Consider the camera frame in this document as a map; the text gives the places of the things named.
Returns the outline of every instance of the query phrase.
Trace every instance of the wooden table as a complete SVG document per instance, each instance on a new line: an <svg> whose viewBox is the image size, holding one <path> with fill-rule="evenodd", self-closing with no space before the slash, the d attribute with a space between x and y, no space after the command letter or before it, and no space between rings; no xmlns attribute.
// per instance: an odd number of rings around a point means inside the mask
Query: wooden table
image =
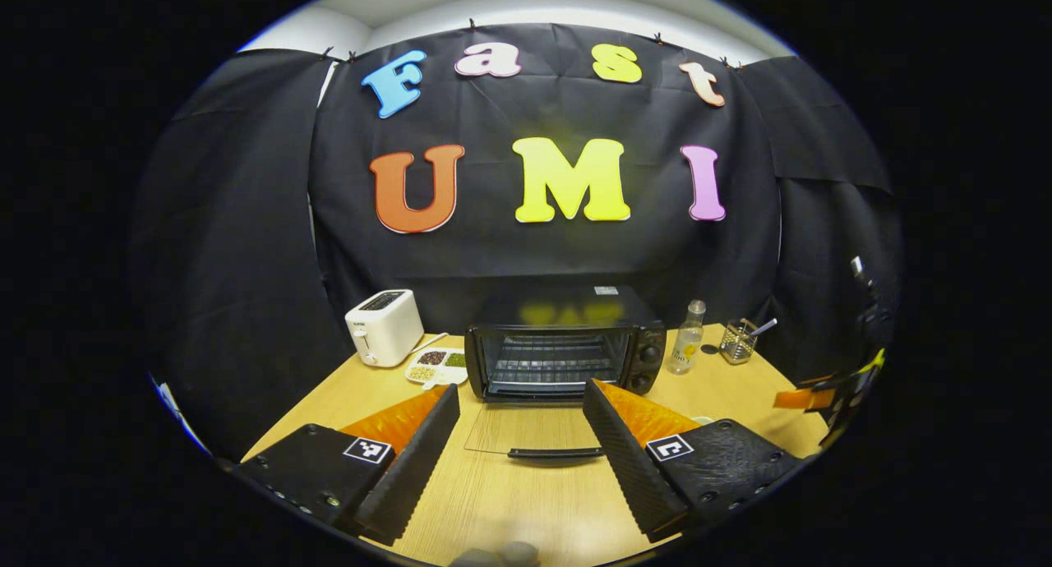
<svg viewBox="0 0 1052 567"><path fill-rule="evenodd" d="M722 325L708 325L703 344L716 345L722 335ZM666 364L674 341L671 330ZM429 347L463 346L462 336L447 336ZM771 407L775 392L793 386L769 362L753 355L747 364L732 366L721 355L699 352L697 357L686 374L672 374L663 366L647 398L690 418L732 419L797 458L818 451L827 432L818 413ZM405 365L371 368L353 355L275 424L245 459L304 424L340 429L420 394L420 385L406 380L404 371ZM495 552L508 542L524 541L540 549L542 567L579 567L624 559L667 542L650 544L640 533L605 458L552 468L478 451L488 444L499 446L494 438L506 439L515 430L526 440L537 438L538 422L530 421L529 413L492 411L467 381L458 388L460 421L405 534L392 547L382 548L448 565L471 547ZM565 428L570 443L566 447L579 447L582 439L599 446L580 409L538 412L571 413L573 419ZM551 441L551 434L546 438ZM558 443L562 437L555 438ZM531 446L526 442L519 447Z"/></svg>

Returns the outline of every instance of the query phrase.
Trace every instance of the letter m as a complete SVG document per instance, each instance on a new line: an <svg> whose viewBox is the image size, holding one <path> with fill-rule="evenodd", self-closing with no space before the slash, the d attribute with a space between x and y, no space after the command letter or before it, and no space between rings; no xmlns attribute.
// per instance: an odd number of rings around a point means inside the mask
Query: letter m
<svg viewBox="0 0 1052 567"><path fill-rule="evenodd" d="M620 156L625 148L613 140L590 140L581 151L576 166L547 137L526 137L511 144L523 158L522 207L515 208L519 222L550 222L555 210L548 204L545 188L567 220L573 220L589 191L585 218L593 221L627 220L631 214L621 193Z"/></svg>

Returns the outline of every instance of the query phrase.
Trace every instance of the black curtain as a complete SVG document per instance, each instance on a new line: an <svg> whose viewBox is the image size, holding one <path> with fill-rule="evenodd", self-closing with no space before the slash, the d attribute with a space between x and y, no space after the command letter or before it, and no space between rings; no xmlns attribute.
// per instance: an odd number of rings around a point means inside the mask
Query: black curtain
<svg viewBox="0 0 1052 567"><path fill-rule="evenodd" d="M454 72L465 47L487 42L519 47L522 73ZM599 79L598 43L630 47L642 80ZM361 81L413 49L427 55L421 98L382 120ZM346 360L342 317L381 289L413 289L425 329L451 333L489 295L540 283L629 284L670 327L701 298L708 321L777 317L760 349L794 381L858 361L852 257L896 306L887 173L849 107L798 58L740 69L623 32L493 25L338 62L317 107L332 62L299 50L229 59L174 117L142 181L133 268L157 357L144 370L168 383L219 455L240 460ZM700 98L684 62L714 74L724 106ZM631 217L557 209L548 223L518 222L523 160L511 144L524 137L548 137L569 163L589 140L620 141ZM433 197L423 154L438 144L465 148L452 218L392 232L376 214L372 159L413 155L405 201L421 208ZM719 155L724 220L688 215L684 144Z"/></svg>
<svg viewBox="0 0 1052 567"><path fill-rule="evenodd" d="M522 73L454 72L465 47L489 42L518 47ZM591 47L598 43L630 47L643 79L596 77ZM421 97L382 120L375 92L361 81L413 49L427 55L418 64ZM684 62L717 76L725 106L703 102L680 69ZM587 141L620 141L630 219L592 222L579 212L567 220L557 207L551 222L518 222L523 160L511 144L524 137L548 137L571 165ZM423 154L438 144L465 148L452 218L426 234L388 230L375 210L369 163L412 154L405 201L425 207L433 189ZM684 144L717 151L723 221L688 215L692 181ZM311 148L310 196L335 313L375 291L409 288L426 330L462 333L489 295L540 283L629 284L674 326L695 298L707 302L709 320L751 317L774 281L778 194L763 121L739 74L693 50L563 24L489 25L406 40L337 67ZM548 203L554 206L550 195Z"/></svg>
<svg viewBox="0 0 1052 567"><path fill-rule="evenodd" d="M758 350L793 381L855 369L866 300L849 261L862 258L892 317L902 290L902 227L884 159L802 59L755 62L741 79L763 118L782 197L781 258L765 310L778 326Z"/></svg>
<svg viewBox="0 0 1052 567"><path fill-rule="evenodd" d="M519 47L522 73L453 72L464 47L487 42ZM643 79L599 79L590 55L598 43L630 47ZM361 80L413 49L427 55L421 98L381 120ZM717 77L725 106L695 95L684 62ZM458 333L488 295L627 283L669 326L693 298L707 302L708 321L777 317L760 349L800 381L857 364L855 317L865 301L853 257L863 257L888 306L897 303L902 245L887 170L849 107L800 58L732 68L628 33L562 24L444 32L339 65L316 125L310 193L336 315L375 291L410 288L427 330ZM570 163L593 137L621 141L631 218L594 223L557 212L549 223L518 223L523 163L511 144L535 136L555 141ZM406 203L425 207L432 184L422 155L437 144L465 147L453 218L433 232L391 232L375 214L369 163L412 154ZM725 220L686 215L684 144L717 151Z"/></svg>
<svg viewBox="0 0 1052 567"><path fill-rule="evenodd" d="M130 268L155 357L142 369L234 461L350 353L307 208L330 64L300 50L230 58L173 118L136 201Z"/></svg>

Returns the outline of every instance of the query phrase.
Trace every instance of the white toaster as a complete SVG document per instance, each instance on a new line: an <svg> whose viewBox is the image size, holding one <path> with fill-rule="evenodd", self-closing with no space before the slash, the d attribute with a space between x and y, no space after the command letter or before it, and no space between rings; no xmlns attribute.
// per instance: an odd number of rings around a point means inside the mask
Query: white toaster
<svg viewBox="0 0 1052 567"><path fill-rule="evenodd" d="M424 336L412 290L383 290L344 317L362 362L381 368L401 364Z"/></svg>

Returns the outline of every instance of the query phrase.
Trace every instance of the metal utensil holder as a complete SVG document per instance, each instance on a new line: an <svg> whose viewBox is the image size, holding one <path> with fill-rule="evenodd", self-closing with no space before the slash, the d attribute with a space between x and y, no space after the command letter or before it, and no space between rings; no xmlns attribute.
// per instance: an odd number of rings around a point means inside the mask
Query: metal utensil holder
<svg viewBox="0 0 1052 567"><path fill-rule="evenodd" d="M754 330L756 330L756 326L746 319L730 321L727 324L720 342L720 353L728 364L736 366L752 358L758 338L749 336L749 333Z"/></svg>

